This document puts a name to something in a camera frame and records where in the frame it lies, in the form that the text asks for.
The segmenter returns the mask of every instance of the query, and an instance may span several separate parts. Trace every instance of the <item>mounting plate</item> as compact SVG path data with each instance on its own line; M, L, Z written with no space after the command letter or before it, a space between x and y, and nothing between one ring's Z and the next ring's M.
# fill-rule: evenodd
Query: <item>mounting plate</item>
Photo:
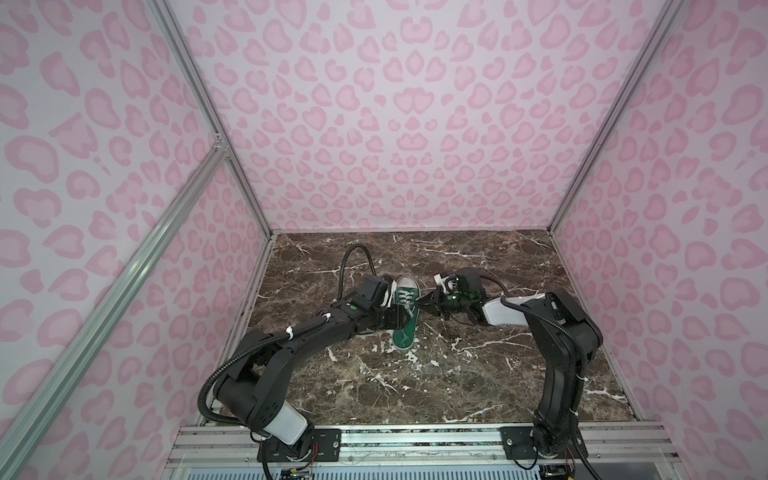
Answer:
M531 441L531 427L501 427L499 432L502 434L502 446L504 447L505 455L507 455L507 460L533 460L536 458L537 454ZM587 452L584 439L581 437L581 432L577 432L577 435L578 439L581 440L581 451L584 453L584 457L588 458L589 453ZM571 451L576 455L576 451L570 441L568 446L571 447ZM559 453L554 458L565 459L565 452Z
M341 430L340 429L314 429L312 432L312 441L317 444L317 458L315 462L338 462L339 450L341 449ZM262 452L266 453L266 460L272 462L294 462L288 458L283 443L275 437L269 437L261 442L261 448L257 460L262 462Z

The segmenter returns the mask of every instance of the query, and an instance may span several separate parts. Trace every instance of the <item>pink leopard print backdrop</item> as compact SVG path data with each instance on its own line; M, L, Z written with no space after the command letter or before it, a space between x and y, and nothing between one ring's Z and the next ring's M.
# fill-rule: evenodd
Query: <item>pink leopard print backdrop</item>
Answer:
M691 3L557 235L693 480L768 478L766 25Z
M280 230L544 227L661 0L173 0Z
M20 480L158 478L197 414L263 243L222 165Z
M211 140L141 0L0 3L0 435Z

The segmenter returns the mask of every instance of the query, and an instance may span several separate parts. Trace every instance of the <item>wire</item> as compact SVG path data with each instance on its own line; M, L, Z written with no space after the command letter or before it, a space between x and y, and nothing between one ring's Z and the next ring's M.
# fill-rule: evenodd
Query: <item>wire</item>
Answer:
M371 258L371 252L368 250L368 247L362 243L355 243L354 245L350 245L349 248L346 249L346 252L344 252L344 257L341 259L341 266L339 267L339 292L336 295L337 300L341 300L342 297L344 297L344 269L346 268L346 261L349 259L349 255L356 248L359 248L364 252L368 258L368 266L371 267L371 273L373 276L376 276L376 268L373 266L373 259Z
M494 278L493 276L483 275L482 273L480 274L480 278L495 283L496 285L498 285L502 289L502 292L504 292L504 296L509 296L509 292L507 291L507 287L504 286L504 284L501 282L501 280L499 280L497 278Z
M594 480L602 480L600 475L598 475L598 473L592 467L592 464L587 460L587 456L581 450L581 445L579 444L578 436L576 435L577 422L578 422L578 419L576 418L576 415L571 414L571 443L574 444L574 448L576 449L576 455L578 455L579 460L581 460L581 463L584 464L584 467L587 469L589 474L592 475L592 478L594 478Z
M518 461L515 460L514 458L512 459L512 461L515 463L515 465L522 468L523 470L533 470L534 468L536 468L536 462L538 462L538 449L535 446L533 449L534 449L534 452L536 452L536 456L533 458L533 463L531 463L529 466L524 467L523 465L520 465Z
M571 450L571 447L566 447L568 449L568 453L571 454L571 463L573 464L571 473L575 475L576 473L576 455L574 455L573 451ZM565 461L568 461L568 455L565 456Z
M295 330L293 333L294 338L298 336L302 336L305 333L308 333L315 329L320 328L327 320L328 319L324 316L315 323L312 323L308 326ZM216 383L219 377L225 371L227 371L227 369L229 369L232 365L234 365L235 363L239 362L241 359L247 356L253 355L255 352L258 352L264 347L267 347L274 343L285 342L286 340L288 340L288 338L289 338L288 333L285 333L285 332L274 334L264 340L261 340L260 342L254 343L252 346L249 346L248 348L243 349L238 353L235 353L229 360L227 360L226 362L221 364L219 368L214 370L214 372L210 374L208 379L200 388L200 394L197 396L197 409L200 411L200 414L206 419L210 420L211 422L226 423L229 425L242 425L243 423L240 421L240 419L236 417L221 415L213 412L207 403L208 392L214 386L214 383Z
M272 478L272 473L270 472L270 467L266 464L266 455L261 455L261 468L264 469L264 476L266 477L266 480L275 480Z

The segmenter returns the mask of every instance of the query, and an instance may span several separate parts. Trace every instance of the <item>metal rail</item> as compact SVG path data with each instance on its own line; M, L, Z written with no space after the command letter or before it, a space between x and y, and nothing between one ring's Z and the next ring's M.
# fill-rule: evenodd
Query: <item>metal rail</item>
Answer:
M330 425L342 430L338 462L328 466L510 465L499 428L515 424ZM679 462L659 422L584 422L579 425L591 463ZM182 428L166 469L252 468L258 445L240 427ZM562 460L539 459L542 465Z
M661 13L656 18L648 38L645 39L640 53L637 54L637 58L635 58L632 67L627 73L627 78L621 85L621 89L616 95L616 99L611 105L611 109L608 111L603 124L598 129L594 140L592 140L587 152L584 154L584 160L579 165L573 180L568 185L568 189L566 189L565 195L563 195L563 201L554 213L552 222L547 230L556 232L562 225L563 220L568 215L568 211L571 209L571 205L574 203L576 195L581 191L584 182L587 181L592 167L598 162L603 146L616 129L621 116L627 110L646 73L648 73L651 65L661 53L661 49L671 35L676 22L682 18L680 13L684 10L687 3L688 0L667 0L664 6L662 6Z
M12 480L24 467L228 155L225 147L214 145L61 354L45 382L18 413L0 441L1 480Z
M176 57L176 60L181 67L181 71L184 74L184 78L187 79L187 83L190 85L192 94L197 99L197 103L200 105L208 125L210 126L214 135L221 140L225 146L232 150L232 155L227 159L234 172L235 179L237 180L237 186L240 191L243 192L243 196L246 199L248 207L253 212L259 223L259 227L265 237L272 236L272 229L270 229L269 222L264 216L264 212L259 205L259 201L256 198L256 193L246 177L243 166L240 160L237 158L237 153L232 148L232 142L230 142L227 136L227 130L224 128L223 122L219 118L219 114L214 107L214 102L211 99L208 90L203 82L203 77L197 70L195 61L192 58L190 49L187 46L187 41L184 38L184 33L181 31L179 22L176 19L174 10L170 7L167 0L146 0L150 9L154 13L154 17L157 20L157 25L163 32L171 51Z

